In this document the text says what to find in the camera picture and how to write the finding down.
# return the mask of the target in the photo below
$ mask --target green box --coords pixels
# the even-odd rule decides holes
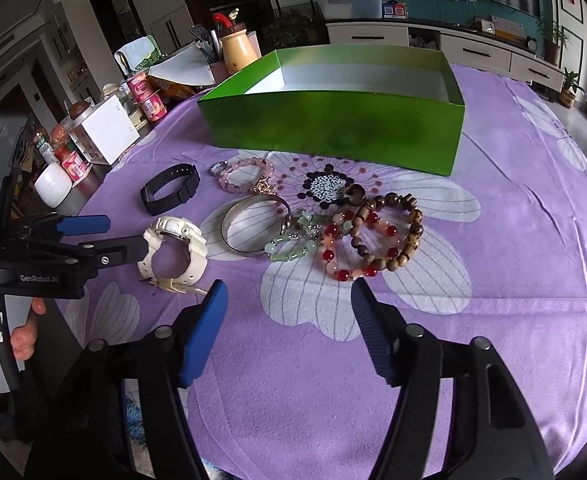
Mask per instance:
[[[464,101],[442,52],[276,50],[198,102],[217,146],[337,156],[451,175]]]

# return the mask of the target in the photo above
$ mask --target can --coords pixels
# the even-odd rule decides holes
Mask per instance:
[[[144,114],[152,123],[167,115],[167,107],[160,99],[158,92],[155,92],[145,99],[145,101],[141,103],[141,106]]]
[[[80,158],[78,152],[67,153],[62,160],[62,167],[67,172],[72,182],[78,182],[83,179],[87,173],[87,165]]]
[[[47,165],[53,164],[54,162],[58,162],[56,160],[56,156],[54,155],[54,149],[52,148],[51,144],[47,141],[45,134],[42,132],[38,132],[34,137],[34,146],[38,149],[40,154],[45,159]]]
[[[142,103],[154,94],[154,89],[147,79],[147,73],[144,70],[131,76],[127,80],[127,85],[129,86],[129,90],[132,91],[137,103]]]

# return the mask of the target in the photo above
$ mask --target beaded bracelet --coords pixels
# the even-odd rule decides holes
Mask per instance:
[[[395,237],[398,234],[396,226],[389,224],[387,221],[380,220],[379,216],[374,212],[381,210],[386,205],[402,206],[406,211],[410,211],[409,219],[411,225],[409,226],[409,235],[405,238],[404,246],[400,251],[399,243],[400,240],[396,241],[396,246],[392,246],[387,251],[387,255],[384,258],[376,258],[374,254],[369,252],[366,245],[362,243],[362,238],[359,236],[360,228],[363,224],[367,224],[371,228],[378,229],[379,232],[386,234],[390,237]],[[358,251],[359,256],[362,256],[363,262],[366,266],[366,272],[370,269],[381,271],[384,269],[395,272],[399,267],[407,265],[409,260],[414,256],[419,246],[420,237],[424,232],[422,226],[422,211],[416,209],[416,198],[408,194],[404,197],[399,197],[396,193],[387,193],[386,196],[378,195],[374,199],[366,200],[363,205],[358,209],[355,218],[353,218],[353,227],[349,231],[349,235],[352,237],[351,246]]]
[[[273,162],[266,158],[258,158],[257,156],[241,158],[233,164],[229,164],[228,162],[216,162],[216,164],[210,168],[209,172],[213,176],[218,177],[218,182],[222,189],[232,193],[240,193],[240,187],[230,183],[228,176],[232,172],[247,166],[257,166],[263,170],[262,175],[250,185],[249,191],[253,194],[276,194],[274,190],[275,187],[269,184],[269,179],[274,176],[276,168]]]
[[[320,217],[307,211],[302,211],[301,215],[293,225],[297,231],[278,235],[265,245],[265,252],[272,262],[292,262],[302,258],[307,251],[313,251],[318,247],[317,237],[320,233]],[[291,240],[301,240],[307,238],[304,246],[300,248],[293,247],[288,253],[276,253],[278,245]]]
[[[353,219],[355,214],[353,211],[344,211],[344,213],[337,213],[332,218],[332,223],[327,225],[325,229],[325,237],[322,239],[322,245],[325,250],[321,256],[325,262],[325,270],[338,281],[346,282],[349,279],[356,280],[362,276],[375,276],[376,270],[372,274],[368,274],[366,270],[356,269],[349,271],[347,269],[338,269],[335,262],[336,254],[333,251],[336,240],[349,234],[353,229]]]

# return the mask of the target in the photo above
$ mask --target pink bead bracelet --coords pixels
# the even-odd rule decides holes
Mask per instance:
[[[262,169],[262,174],[251,184],[249,191],[255,194],[273,194],[273,186],[269,185],[269,179],[274,176],[276,168],[270,160],[258,158],[257,156],[241,158],[222,170],[218,177],[218,182],[222,189],[232,193],[240,193],[240,187],[230,183],[228,176],[234,171],[240,170],[240,168],[246,168],[247,166],[257,166]]]

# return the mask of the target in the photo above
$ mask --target white watch strap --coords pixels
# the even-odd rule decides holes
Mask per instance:
[[[154,254],[160,249],[164,236],[162,232],[171,232],[184,241],[189,241],[190,263],[187,270],[177,278],[156,278],[152,269]],[[144,238],[149,244],[149,251],[142,262],[138,262],[138,270],[143,280],[168,292],[195,292],[206,294],[200,288],[192,286],[205,272],[207,266],[206,240],[197,225],[185,218],[163,216],[144,232]]]

